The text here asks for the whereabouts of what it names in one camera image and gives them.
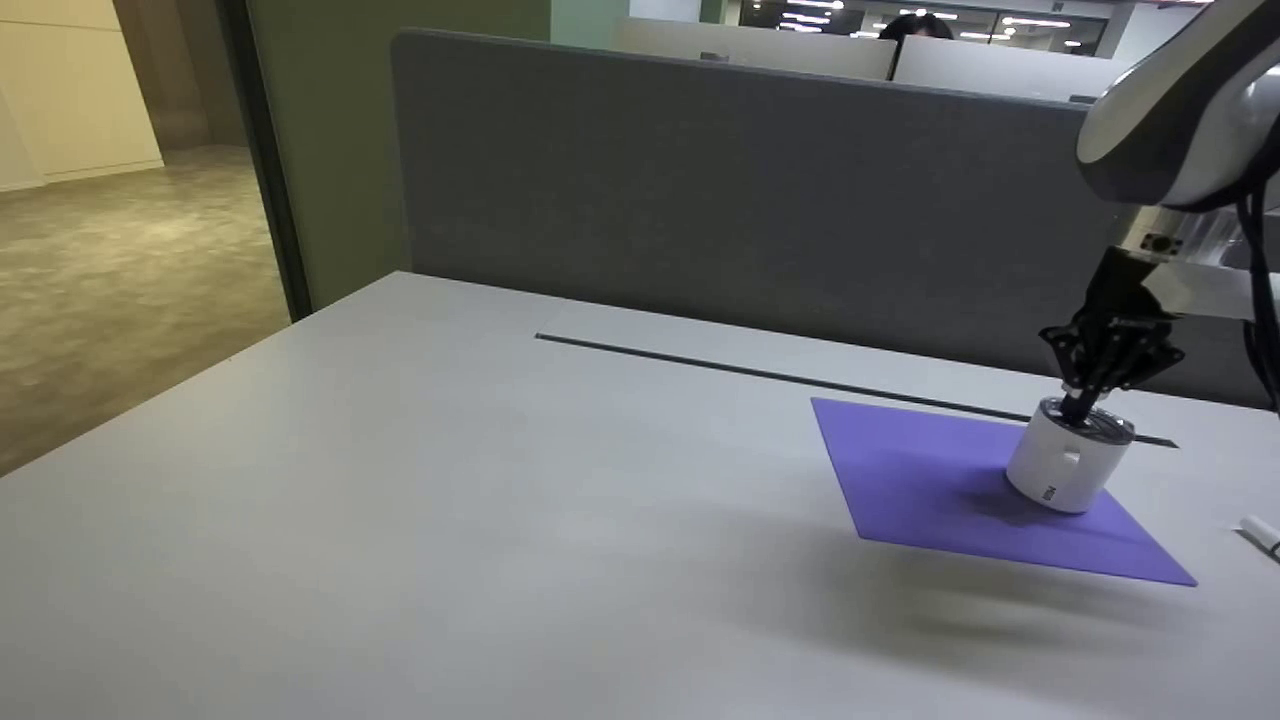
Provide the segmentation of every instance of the desk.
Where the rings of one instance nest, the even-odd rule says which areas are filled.
[[[1276,418],[1115,494],[1201,586],[852,535],[811,386],[1028,411],[1042,374],[386,276],[0,479],[3,720],[1276,714]]]

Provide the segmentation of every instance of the black line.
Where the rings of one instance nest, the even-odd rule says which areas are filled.
[[[274,121],[271,121],[263,67],[256,56],[248,0],[220,0],[214,6],[220,6],[220,31],[229,45],[236,93],[240,93],[240,117],[245,117],[245,134],[252,147],[256,189],[263,194],[263,215],[271,227],[283,304],[287,304],[291,320],[302,320],[302,317],[310,317],[316,304],[310,304],[310,289],[306,289],[302,244],[300,244],[294,218],[291,218],[291,199],[287,199],[283,160],[278,160],[278,145],[274,145]]]
[[[739,365],[711,365],[711,361],[695,361],[695,357],[669,357],[669,353],[647,353],[647,346],[596,343],[596,340],[580,340],[580,335],[557,335],[557,332],[530,332],[530,335],[543,340],[543,343],[568,343],[568,346],[610,353],[610,357],[640,357],[640,361],[682,365],[682,366],[703,366],[703,372],[732,372],[732,374],[757,374],[757,381],[777,381],[777,385],[805,385],[805,386],[822,386],[822,392],[879,395],[879,399],[946,407],[946,411],[990,414],[990,418],[1011,418],[1011,423],[1028,423],[1031,418],[1031,414],[1021,414],[1021,411],[998,411],[998,407],[978,407],[978,403],[950,403],[950,399],[885,392],[885,386],[862,386],[862,385],[832,385],[832,381],[811,381],[811,374],[787,374],[787,372],[765,372],[765,366],[739,366]],[[1156,447],[1175,447],[1175,441],[1167,441],[1167,435],[1134,435],[1134,441],[1140,443],[1156,443]]]

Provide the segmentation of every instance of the gray partition wall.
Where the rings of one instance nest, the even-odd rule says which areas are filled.
[[[395,39],[411,268],[1051,372],[1125,218],[1085,121],[908,88],[464,36]],[[1255,399],[1241,328],[1161,386]]]

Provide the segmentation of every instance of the purple cloth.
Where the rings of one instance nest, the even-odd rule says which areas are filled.
[[[1085,517],[1028,505],[1002,479],[1021,423],[834,399],[811,411],[862,538],[1195,586],[1112,494]]]

